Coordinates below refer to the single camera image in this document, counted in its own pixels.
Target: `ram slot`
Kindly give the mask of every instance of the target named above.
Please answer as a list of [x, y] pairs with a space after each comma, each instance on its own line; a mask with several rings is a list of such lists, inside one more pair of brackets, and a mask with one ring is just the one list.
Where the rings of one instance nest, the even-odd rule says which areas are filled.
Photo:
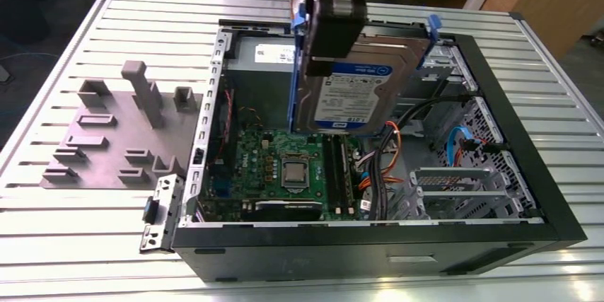
[[346, 195], [346, 164], [343, 158], [346, 156], [341, 143], [341, 137], [333, 136], [331, 139], [331, 150], [334, 159], [334, 174], [335, 174], [335, 189], [337, 189], [337, 201], [341, 209], [347, 208], [347, 195]]
[[322, 168], [323, 168], [323, 179], [327, 185], [327, 203], [329, 203], [329, 210], [337, 207], [339, 195], [337, 194], [335, 188], [335, 175], [334, 175], [334, 157], [333, 157], [333, 141], [330, 136], [322, 136]]

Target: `hard drive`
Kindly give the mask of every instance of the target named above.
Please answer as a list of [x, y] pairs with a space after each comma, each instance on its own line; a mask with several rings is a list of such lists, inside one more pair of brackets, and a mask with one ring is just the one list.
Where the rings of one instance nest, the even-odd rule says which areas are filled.
[[430, 46], [423, 24], [366, 25], [331, 75], [298, 70], [291, 129], [299, 133], [370, 135], [379, 131], [395, 95]]

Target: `metal bracket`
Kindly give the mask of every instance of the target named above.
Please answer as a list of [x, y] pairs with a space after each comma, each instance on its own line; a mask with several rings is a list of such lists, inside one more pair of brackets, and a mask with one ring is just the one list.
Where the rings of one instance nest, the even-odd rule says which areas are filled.
[[153, 196], [143, 207], [145, 222], [139, 254], [149, 252], [173, 253], [171, 239], [178, 220], [179, 200], [185, 181], [177, 175], [159, 177]]

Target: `motherboard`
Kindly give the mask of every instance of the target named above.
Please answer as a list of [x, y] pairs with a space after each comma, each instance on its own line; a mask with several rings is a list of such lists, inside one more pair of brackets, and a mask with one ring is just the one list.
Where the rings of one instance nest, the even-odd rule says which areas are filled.
[[357, 149], [345, 136], [239, 130], [231, 173], [214, 171], [198, 197], [205, 220], [354, 219]]

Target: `side panel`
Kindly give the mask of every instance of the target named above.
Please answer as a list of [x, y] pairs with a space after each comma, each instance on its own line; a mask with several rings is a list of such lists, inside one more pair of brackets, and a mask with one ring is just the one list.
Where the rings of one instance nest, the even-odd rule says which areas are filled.
[[179, 248], [175, 252], [203, 281], [287, 281], [477, 274], [525, 256], [537, 248], [531, 244]]
[[558, 248], [551, 249], [557, 250], [585, 240], [585, 233], [563, 200], [518, 116], [513, 113], [513, 107], [505, 97], [501, 85], [491, 74], [474, 39], [466, 35], [454, 35], [453, 38], [459, 45], [459, 51], [463, 55], [466, 65], [478, 83], [486, 105], [489, 106], [495, 124], [502, 131], [527, 188], [533, 193], [541, 213], [545, 215], [545, 220], [555, 229], [559, 239], [562, 241], [570, 241], [562, 242]]

